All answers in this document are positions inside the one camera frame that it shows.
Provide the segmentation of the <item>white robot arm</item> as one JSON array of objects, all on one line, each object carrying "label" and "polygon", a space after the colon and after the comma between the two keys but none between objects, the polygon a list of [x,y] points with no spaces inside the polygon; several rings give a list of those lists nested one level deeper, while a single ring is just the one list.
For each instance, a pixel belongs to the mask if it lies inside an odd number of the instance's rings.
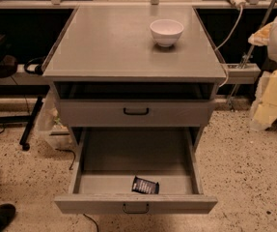
[{"label": "white robot arm", "polygon": [[[277,63],[277,16],[262,29],[252,34],[248,42],[267,46],[268,58]],[[277,70],[264,72],[259,80],[256,99],[250,112],[250,128],[264,131],[277,120]]]}]

